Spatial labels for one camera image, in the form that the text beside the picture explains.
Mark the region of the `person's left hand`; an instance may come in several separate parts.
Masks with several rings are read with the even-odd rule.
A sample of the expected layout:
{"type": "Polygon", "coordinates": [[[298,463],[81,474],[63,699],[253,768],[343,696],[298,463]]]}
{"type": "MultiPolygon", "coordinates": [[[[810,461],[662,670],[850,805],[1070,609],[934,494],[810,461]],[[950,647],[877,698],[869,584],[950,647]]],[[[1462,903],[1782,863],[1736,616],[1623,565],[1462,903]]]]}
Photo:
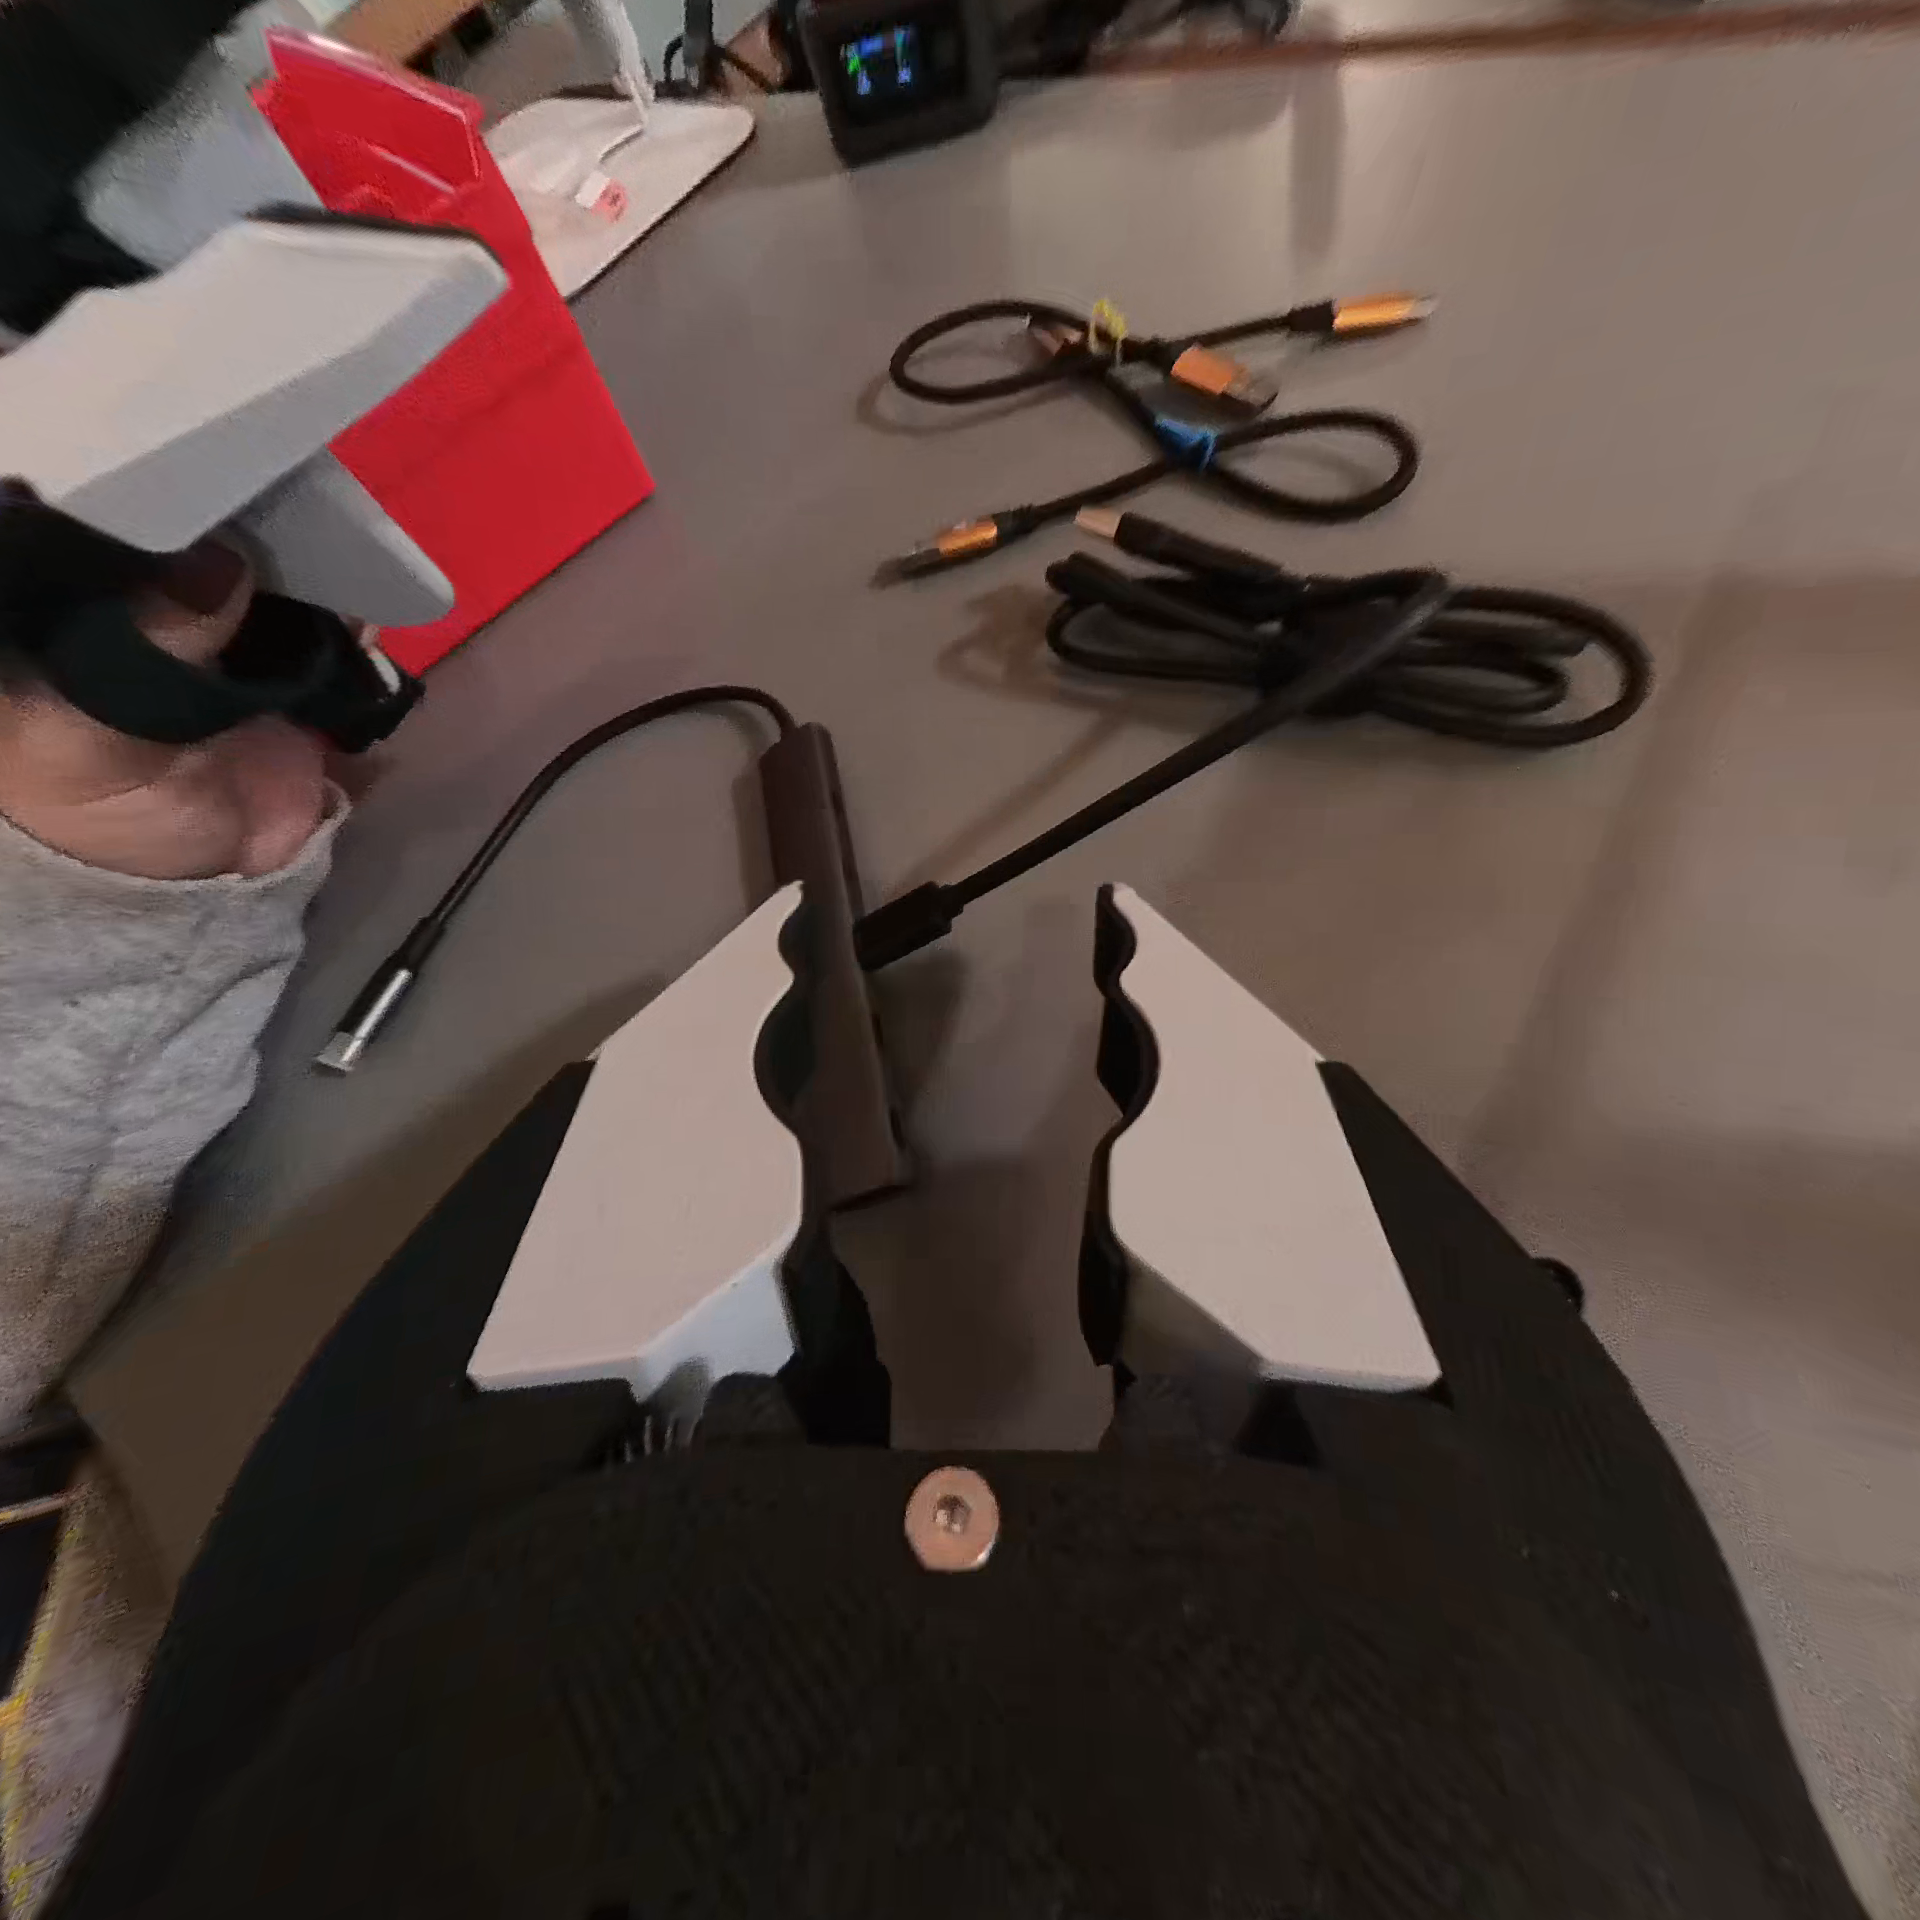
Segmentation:
{"type": "Polygon", "coordinates": [[[277,717],[198,743],[119,734],[4,667],[1,815],[63,857],[143,880],[285,870],[338,813],[318,738],[277,717]]]}

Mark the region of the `orange plug cable blue tie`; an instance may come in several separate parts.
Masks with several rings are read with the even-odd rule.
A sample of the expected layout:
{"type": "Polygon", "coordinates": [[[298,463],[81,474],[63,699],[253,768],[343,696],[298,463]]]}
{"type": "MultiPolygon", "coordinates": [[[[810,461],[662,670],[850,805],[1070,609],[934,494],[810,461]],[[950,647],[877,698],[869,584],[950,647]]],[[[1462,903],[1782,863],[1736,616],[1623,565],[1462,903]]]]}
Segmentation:
{"type": "Polygon", "coordinates": [[[1418,441],[1404,425],[1404,422],[1389,415],[1381,415],[1375,410],[1319,408],[1280,415],[1276,410],[1278,399],[1273,399],[1273,406],[1262,416],[1231,416],[1229,410],[1220,406],[1212,406],[1185,392],[1177,392],[1169,385],[1160,385],[1136,370],[1126,370],[1121,375],[1121,382],[1124,385],[1120,392],[1110,392],[1098,382],[1090,382],[1086,387],[1077,382],[1063,382],[1031,393],[1052,393],[1055,389],[1063,389],[1074,393],[1102,397],[1121,416],[1126,416],[1133,431],[1150,447],[1150,458],[1145,461],[1145,465],[1132,471],[1120,471],[1118,477],[1103,482],[1081,487],[1063,497],[1025,502],[1007,510],[957,521],[954,526],[944,529],[940,535],[932,535],[930,541],[911,547],[903,557],[882,562],[877,569],[877,579],[885,584],[911,581],[932,571],[944,571],[976,560],[984,560],[988,557],[998,553],[1009,544],[1033,538],[1041,529],[1063,521],[1079,521],[1082,515],[1118,507],[1121,502],[1128,502],[1172,478],[1190,478],[1202,487],[1220,491],[1224,498],[1240,506],[1242,510],[1257,512],[1271,521],[1353,525],[1375,518],[1386,506],[1398,502],[1410,490],[1412,478],[1418,471],[1418,441]],[[1271,487],[1252,478],[1245,469],[1236,467],[1236,461],[1242,453],[1255,453],[1263,447],[1278,447],[1282,441],[1295,441],[1314,434],[1375,445],[1386,458],[1385,474],[1372,486],[1344,497],[1310,497],[1284,487],[1271,487]]]}

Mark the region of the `black power station with display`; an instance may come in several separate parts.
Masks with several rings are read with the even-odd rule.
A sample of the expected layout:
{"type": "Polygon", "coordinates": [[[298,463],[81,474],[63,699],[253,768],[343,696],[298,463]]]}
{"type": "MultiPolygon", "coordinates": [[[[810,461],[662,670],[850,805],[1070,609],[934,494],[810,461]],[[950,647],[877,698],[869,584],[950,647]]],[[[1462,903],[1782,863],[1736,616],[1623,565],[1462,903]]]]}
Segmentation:
{"type": "Polygon", "coordinates": [[[800,46],[846,166],[887,161],[982,128],[998,102],[988,6],[802,3],[800,46]]]}

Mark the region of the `person's left forearm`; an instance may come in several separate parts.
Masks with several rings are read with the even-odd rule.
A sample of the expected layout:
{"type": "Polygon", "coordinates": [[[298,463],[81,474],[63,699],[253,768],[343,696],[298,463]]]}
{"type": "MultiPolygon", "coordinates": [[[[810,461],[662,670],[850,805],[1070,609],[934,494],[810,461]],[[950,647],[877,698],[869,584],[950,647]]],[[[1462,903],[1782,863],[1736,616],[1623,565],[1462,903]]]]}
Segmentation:
{"type": "Polygon", "coordinates": [[[100,871],[4,825],[1,1427],[119,1306],[193,1159],[248,1104],[350,803],[261,875],[100,871]]]}

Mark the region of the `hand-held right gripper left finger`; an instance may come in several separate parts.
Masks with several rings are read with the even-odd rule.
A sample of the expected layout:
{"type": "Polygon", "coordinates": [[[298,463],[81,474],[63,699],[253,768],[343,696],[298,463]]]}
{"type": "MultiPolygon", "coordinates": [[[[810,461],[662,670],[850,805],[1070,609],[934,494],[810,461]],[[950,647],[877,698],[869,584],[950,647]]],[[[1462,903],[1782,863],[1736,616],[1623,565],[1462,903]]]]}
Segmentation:
{"type": "Polygon", "coordinates": [[[888,1441],[890,1379],[800,1137],[815,931],[789,882],[593,1051],[474,1391],[621,1385],[690,1439],[722,1382],[754,1376],[815,1442],[888,1441]]]}

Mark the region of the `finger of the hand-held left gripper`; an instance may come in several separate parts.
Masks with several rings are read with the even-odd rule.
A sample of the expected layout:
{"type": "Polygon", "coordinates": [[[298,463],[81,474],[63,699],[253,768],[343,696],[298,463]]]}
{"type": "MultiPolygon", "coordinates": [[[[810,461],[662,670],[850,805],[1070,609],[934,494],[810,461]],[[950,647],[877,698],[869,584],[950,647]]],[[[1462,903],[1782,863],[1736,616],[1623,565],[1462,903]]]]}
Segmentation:
{"type": "Polygon", "coordinates": [[[79,182],[79,214],[151,271],[170,271],[212,237],[271,208],[318,210],[253,88],[263,45],[209,45],[165,102],[120,134],[79,182]]]}

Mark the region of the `large red plastic bin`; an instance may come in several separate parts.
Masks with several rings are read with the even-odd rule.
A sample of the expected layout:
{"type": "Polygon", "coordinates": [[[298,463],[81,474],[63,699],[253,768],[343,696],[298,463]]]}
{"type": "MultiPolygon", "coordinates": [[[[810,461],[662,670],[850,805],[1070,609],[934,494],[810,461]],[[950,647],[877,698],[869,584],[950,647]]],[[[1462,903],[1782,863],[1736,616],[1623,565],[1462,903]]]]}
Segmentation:
{"type": "Polygon", "coordinates": [[[452,585],[388,654],[424,673],[655,490],[501,173],[479,104],[314,35],[270,30],[253,104],[329,214],[487,242],[506,294],[332,451],[452,585]]]}

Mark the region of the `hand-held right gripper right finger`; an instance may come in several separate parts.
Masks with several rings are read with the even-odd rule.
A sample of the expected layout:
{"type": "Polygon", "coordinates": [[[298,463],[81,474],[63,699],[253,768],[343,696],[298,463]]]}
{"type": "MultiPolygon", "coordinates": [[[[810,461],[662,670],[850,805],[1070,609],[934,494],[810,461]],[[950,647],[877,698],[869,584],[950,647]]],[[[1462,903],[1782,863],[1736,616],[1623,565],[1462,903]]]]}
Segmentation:
{"type": "Polygon", "coordinates": [[[1095,1082],[1077,1311],[1110,1408],[1166,1383],[1202,1424],[1295,1387],[1444,1382],[1336,1117],[1327,1059],[1124,882],[1095,899],[1095,1082]]]}

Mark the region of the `black usb hub with cable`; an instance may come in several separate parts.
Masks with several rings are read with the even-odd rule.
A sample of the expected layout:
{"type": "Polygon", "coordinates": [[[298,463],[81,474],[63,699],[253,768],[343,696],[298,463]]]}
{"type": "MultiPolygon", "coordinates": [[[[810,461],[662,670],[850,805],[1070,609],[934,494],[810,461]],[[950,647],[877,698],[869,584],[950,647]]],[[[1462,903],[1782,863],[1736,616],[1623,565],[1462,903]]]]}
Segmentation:
{"type": "Polygon", "coordinates": [[[312,1065],[348,1074],[441,946],[463,903],[540,803],[586,758],[685,714],[754,712],[775,738],[758,758],[758,809],[775,885],[797,885],[810,915],[808,1034],[813,1072],[800,1099],[800,1141],[823,1175],[828,1209],[852,1213],[903,1191],[911,1162],[873,987],[856,962],[862,885],[846,793],[825,727],[797,720],[772,694],[705,686],[633,707],[575,737],[519,791],[445,893],[420,917],[333,1025],[312,1065]]]}

